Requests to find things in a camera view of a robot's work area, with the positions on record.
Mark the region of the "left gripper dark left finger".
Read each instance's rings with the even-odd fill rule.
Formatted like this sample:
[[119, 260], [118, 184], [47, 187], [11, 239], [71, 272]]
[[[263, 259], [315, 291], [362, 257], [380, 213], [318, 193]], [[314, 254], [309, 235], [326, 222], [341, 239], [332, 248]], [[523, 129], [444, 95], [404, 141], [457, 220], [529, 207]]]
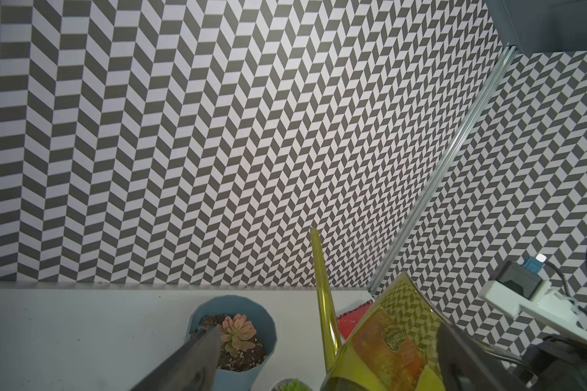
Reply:
[[211, 390], [221, 348], [221, 333], [200, 328], [132, 390]]

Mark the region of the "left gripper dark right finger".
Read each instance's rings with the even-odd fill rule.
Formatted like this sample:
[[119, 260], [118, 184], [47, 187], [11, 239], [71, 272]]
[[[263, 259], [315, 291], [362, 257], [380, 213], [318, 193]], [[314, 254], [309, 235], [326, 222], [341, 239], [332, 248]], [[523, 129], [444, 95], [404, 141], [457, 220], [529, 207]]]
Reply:
[[446, 390], [528, 390], [453, 324], [440, 325], [436, 349]]

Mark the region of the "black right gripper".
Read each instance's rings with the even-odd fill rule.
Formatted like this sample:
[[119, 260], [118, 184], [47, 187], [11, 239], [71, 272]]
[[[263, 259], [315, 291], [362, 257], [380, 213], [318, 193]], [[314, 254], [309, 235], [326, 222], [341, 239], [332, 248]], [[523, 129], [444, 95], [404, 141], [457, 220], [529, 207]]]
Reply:
[[513, 375], [531, 390], [587, 390], [587, 344], [567, 337], [548, 336], [531, 345], [522, 356], [523, 365]]

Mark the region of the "green transparent watering can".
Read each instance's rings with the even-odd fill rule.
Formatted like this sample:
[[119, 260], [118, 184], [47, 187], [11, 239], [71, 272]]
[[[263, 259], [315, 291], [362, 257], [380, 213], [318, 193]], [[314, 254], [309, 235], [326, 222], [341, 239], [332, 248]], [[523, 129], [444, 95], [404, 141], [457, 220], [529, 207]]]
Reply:
[[373, 301], [348, 337], [338, 320], [321, 236], [311, 229], [326, 377], [324, 390], [444, 390], [437, 350], [448, 319], [406, 274]]

